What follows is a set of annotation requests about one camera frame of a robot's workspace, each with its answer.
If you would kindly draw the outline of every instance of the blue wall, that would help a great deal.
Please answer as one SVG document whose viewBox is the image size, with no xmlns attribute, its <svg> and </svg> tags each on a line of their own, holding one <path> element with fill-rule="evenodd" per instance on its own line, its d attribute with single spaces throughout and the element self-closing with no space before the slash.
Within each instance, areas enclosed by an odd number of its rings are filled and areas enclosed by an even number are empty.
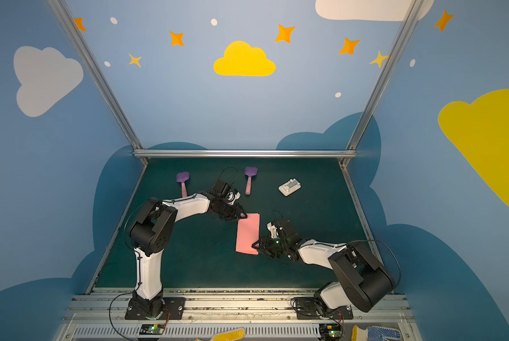
<svg viewBox="0 0 509 341">
<path fill-rule="evenodd" d="M 444 10 L 454 17 L 441 32 L 434 25 Z M 473 331 L 509 340 L 509 206 L 438 123 L 450 102 L 499 89 L 509 89 L 509 1 L 435 2 L 349 165 L 374 236 L 399 253 L 399 291 L 424 340 L 465 340 Z M 498 133 L 486 140 L 500 143 L 491 140 Z M 499 155 L 487 162 L 499 164 Z"/>
<path fill-rule="evenodd" d="M 80 58 L 45 0 L 0 1 L 0 323 L 15 321 L 8 339 L 49 340 L 86 290 L 142 164 L 83 66 L 48 111 L 24 114 L 22 46 Z"/>
<path fill-rule="evenodd" d="M 362 111 L 381 70 L 370 63 L 378 51 L 387 54 L 400 26 L 329 20 L 313 0 L 67 4 L 74 17 L 82 17 L 81 33 L 146 148 L 187 142 L 208 149 L 339 149 L 349 138 L 345 132 L 341 140 L 315 145 L 290 135 L 322 134 Z M 278 25 L 295 27 L 290 43 L 275 41 Z M 184 46 L 171 45 L 169 31 L 183 33 Z M 339 54 L 345 38 L 360 40 L 352 55 Z M 236 40 L 262 48 L 276 65 L 274 73 L 217 74 L 214 62 Z M 141 57 L 141 67 L 130 64 L 129 54 Z"/>
</svg>

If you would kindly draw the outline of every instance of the pink sheet of paper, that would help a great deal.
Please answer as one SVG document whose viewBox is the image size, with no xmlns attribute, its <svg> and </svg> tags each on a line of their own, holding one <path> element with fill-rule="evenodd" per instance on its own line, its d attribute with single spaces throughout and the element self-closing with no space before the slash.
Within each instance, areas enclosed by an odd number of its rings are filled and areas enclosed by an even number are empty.
<svg viewBox="0 0 509 341">
<path fill-rule="evenodd" d="M 252 244 L 258 241 L 260 234 L 260 215 L 248 213 L 246 219 L 237 222 L 237 242 L 235 250 L 241 253 L 257 255 L 258 251 L 252 248 Z"/>
</svg>

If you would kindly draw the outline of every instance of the dark green mat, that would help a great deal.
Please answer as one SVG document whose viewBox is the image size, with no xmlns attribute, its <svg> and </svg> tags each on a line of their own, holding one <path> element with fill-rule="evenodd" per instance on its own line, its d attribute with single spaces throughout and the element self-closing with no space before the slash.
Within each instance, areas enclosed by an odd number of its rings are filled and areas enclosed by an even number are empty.
<svg viewBox="0 0 509 341">
<path fill-rule="evenodd" d="M 228 166 L 238 170 L 234 186 L 242 194 L 239 202 L 247 213 L 260 214 L 260 235 L 269 233 L 266 224 L 275 220 L 271 210 L 276 209 L 290 218 L 300 237 L 306 239 L 340 243 L 366 238 L 334 159 L 153 159 L 128 215 L 151 196 L 180 197 L 181 186 L 175 181 L 178 172 L 190 172 L 186 187 L 188 194 L 193 194 L 208 191 Z M 258 167 L 250 196 L 244 195 L 247 166 Z M 235 171 L 228 169 L 222 178 L 233 181 Z M 298 179 L 302 188 L 285 197 L 277 188 L 291 178 Z M 237 253 L 236 234 L 237 222 L 217 220 L 215 213 L 177 222 L 162 255 L 163 287 L 319 288 L 336 281 L 331 269 L 317 265 Z M 122 227 L 101 270 L 97 287 L 135 287 L 135 254 L 123 240 Z"/>
</svg>

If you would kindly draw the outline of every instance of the white cloud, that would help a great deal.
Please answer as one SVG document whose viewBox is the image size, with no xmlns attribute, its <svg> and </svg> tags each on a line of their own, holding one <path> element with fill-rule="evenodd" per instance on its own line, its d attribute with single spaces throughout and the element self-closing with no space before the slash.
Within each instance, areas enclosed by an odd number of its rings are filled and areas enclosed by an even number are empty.
<svg viewBox="0 0 509 341">
<path fill-rule="evenodd" d="M 19 109 L 30 117 L 46 113 L 84 78 L 82 65 L 53 47 L 44 50 L 21 46 L 14 55 L 14 70 L 21 86 Z"/>
<path fill-rule="evenodd" d="M 427 14 L 435 0 L 425 0 L 418 19 Z M 319 16 L 332 20 L 402 21 L 411 0 L 317 0 Z"/>
</svg>

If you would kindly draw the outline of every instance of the purple spatula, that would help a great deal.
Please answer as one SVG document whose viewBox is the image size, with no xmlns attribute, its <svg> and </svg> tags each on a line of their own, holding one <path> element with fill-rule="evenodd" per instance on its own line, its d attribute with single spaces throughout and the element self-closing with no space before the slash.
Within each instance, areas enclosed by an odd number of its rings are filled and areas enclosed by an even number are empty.
<svg viewBox="0 0 509 341">
<path fill-rule="evenodd" d="M 190 179 L 190 173 L 188 172 L 182 172 L 177 174 L 177 182 L 180 182 L 182 187 L 182 197 L 188 196 L 188 194 L 186 194 L 186 185 L 184 184 L 184 182 L 188 179 Z"/>
<path fill-rule="evenodd" d="M 258 168 L 256 167 L 245 167 L 245 175 L 249 177 L 247 180 L 247 189 L 245 189 L 245 194 L 251 194 L 251 179 L 258 173 Z"/>
</svg>

